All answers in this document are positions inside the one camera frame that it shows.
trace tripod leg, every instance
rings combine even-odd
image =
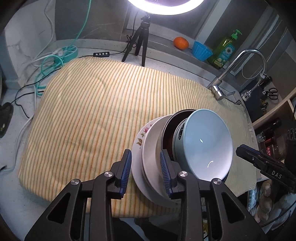
[[[138,39],[138,43],[137,43],[137,47],[136,47],[136,51],[135,51],[135,56],[138,56],[139,55],[139,52],[140,52],[140,48],[142,46],[142,43],[143,43],[143,33],[144,30],[142,30],[142,32],[140,33],[140,36],[139,36],[139,39]]]
[[[132,40],[129,42],[128,47],[127,47],[127,49],[126,49],[126,52],[125,52],[125,54],[124,54],[124,56],[123,56],[121,62],[124,62],[124,61],[126,60],[128,54],[129,54],[129,52],[132,50],[133,45],[134,45],[134,43],[136,42],[136,40],[137,40],[138,36],[140,35],[141,31],[142,31],[142,28],[139,27],[139,28],[137,29],[137,31],[135,32],[135,35],[133,36]]]
[[[144,40],[143,40],[142,66],[145,67],[149,29],[144,29],[143,35],[144,35]]]

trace yellow striped tablecloth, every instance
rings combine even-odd
[[[75,59],[53,77],[33,118],[18,177],[23,187],[52,201],[74,178],[94,179],[110,170],[149,121],[183,109],[210,109],[227,124],[234,151],[253,148],[242,107],[216,101],[200,84],[158,70],[103,58]],[[240,195],[256,184],[256,170],[235,153],[226,184]],[[178,212],[150,202],[130,177],[115,217]]]

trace metal pipe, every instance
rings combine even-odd
[[[226,77],[226,75],[232,70],[232,68],[234,67],[234,65],[246,54],[249,53],[255,53],[258,54],[261,58],[262,58],[262,63],[263,63],[263,68],[262,71],[260,73],[260,76],[264,79],[266,76],[266,59],[264,58],[263,54],[257,50],[257,49],[253,49],[253,48],[249,48],[249,49],[245,49],[243,50],[232,62],[231,64],[223,71],[223,73],[219,76],[216,77],[208,86],[207,88],[210,89],[211,86],[214,85],[220,85],[222,83],[222,80]]]

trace faucet spout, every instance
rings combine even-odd
[[[243,50],[231,63],[230,63],[230,65],[223,71],[223,73],[222,74],[220,74],[220,76],[218,76],[218,77],[216,77],[208,86],[207,86],[207,88],[208,89],[210,89],[213,93],[214,93],[214,95],[215,95],[215,97],[216,97],[216,99],[217,99],[217,89],[219,89],[219,85],[222,83],[222,80],[226,77],[226,75],[233,69],[233,67],[234,67],[234,65],[243,57],[243,56],[245,56],[246,54],[250,54],[250,53],[253,53],[253,54],[258,54],[260,57],[261,57],[261,59],[262,59],[262,63],[263,63],[263,67],[262,67],[262,70],[261,70],[261,72],[260,72],[260,79],[259,79],[259,84],[260,84],[260,81],[261,81],[261,79],[264,79],[265,77],[266,77],[266,66],[267,66],[267,62],[266,62],[266,60],[265,60],[265,58],[264,58],[264,56],[263,56],[263,54],[259,51],[259,50],[257,50],[257,49],[254,49],[254,48],[248,48],[248,49],[245,49],[245,50]],[[247,92],[249,92],[248,93],[248,98],[250,97],[250,94],[251,94],[251,92],[253,91],[253,89],[252,90],[250,90],[250,91],[247,91]]]

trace orange fruit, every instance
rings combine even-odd
[[[183,37],[176,37],[174,39],[174,46],[178,49],[185,50],[189,47],[188,41]]]

